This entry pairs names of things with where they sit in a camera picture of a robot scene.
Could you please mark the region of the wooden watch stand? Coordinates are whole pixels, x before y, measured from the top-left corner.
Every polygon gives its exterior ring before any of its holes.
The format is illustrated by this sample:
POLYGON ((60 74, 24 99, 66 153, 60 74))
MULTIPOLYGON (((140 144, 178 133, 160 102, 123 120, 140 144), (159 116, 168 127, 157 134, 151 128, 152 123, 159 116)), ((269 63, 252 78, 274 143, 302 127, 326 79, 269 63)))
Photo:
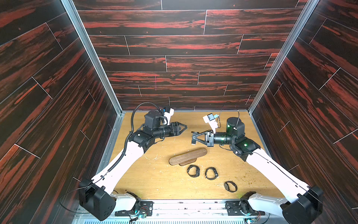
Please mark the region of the wooden watch stand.
POLYGON ((187 164, 191 164, 196 162, 197 158, 203 157, 208 153, 205 148, 199 148, 181 155, 174 156, 169 159, 169 164, 185 166, 187 164))

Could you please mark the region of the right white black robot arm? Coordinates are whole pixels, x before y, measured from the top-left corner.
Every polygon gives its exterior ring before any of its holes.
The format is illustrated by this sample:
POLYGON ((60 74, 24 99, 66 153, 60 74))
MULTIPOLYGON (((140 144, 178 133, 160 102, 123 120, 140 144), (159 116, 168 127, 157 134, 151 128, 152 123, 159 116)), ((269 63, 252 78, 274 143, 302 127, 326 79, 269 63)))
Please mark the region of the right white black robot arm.
POLYGON ((227 119, 225 132, 217 132, 218 115, 203 117, 211 126, 204 132, 193 132, 192 144, 208 147, 228 145, 230 151, 260 171, 284 195, 283 198, 263 196, 249 191, 240 198, 239 211, 244 215, 267 212, 284 218, 290 224, 311 224, 323 212, 323 190, 309 186, 274 161, 252 139, 245 136, 245 125, 239 117, 227 119))

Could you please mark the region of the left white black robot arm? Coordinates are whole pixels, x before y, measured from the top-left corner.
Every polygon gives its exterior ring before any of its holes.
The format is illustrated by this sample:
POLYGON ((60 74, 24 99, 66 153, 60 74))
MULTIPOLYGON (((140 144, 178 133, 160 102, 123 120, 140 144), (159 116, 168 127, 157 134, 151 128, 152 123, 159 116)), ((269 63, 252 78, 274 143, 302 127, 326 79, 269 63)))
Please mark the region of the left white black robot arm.
POLYGON ((131 165, 156 143, 156 139, 178 136, 186 130, 186 125, 170 121, 173 114, 174 109, 169 107, 148 112, 144 124, 137 131, 130 131, 121 153, 101 172, 80 182, 80 206, 100 221, 120 211, 136 216, 140 211, 140 198, 132 192, 115 194, 114 188, 131 165))

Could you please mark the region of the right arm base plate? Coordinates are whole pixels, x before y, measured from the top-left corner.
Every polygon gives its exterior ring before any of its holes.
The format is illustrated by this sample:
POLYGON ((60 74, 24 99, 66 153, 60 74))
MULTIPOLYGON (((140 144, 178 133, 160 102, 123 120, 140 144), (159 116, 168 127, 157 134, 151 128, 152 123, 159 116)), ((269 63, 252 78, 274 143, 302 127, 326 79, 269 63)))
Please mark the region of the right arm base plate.
POLYGON ((240 200, 229 200, 225 202, 225 209, 229 216, 265 216, 263 211, 254 211, 252 209, 244 209, 240 200))

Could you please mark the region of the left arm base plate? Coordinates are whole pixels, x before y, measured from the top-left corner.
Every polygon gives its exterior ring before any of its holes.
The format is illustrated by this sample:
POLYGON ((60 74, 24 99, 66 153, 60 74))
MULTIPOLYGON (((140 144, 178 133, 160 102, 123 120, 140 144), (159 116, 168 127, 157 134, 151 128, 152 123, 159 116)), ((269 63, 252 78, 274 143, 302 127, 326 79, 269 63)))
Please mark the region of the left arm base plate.
POLYGON ((116 217, 151 217, 153 214, 153 201, 140 201, 136 203, 134 207, 129 211, 117 211, 115 212, 116 217))

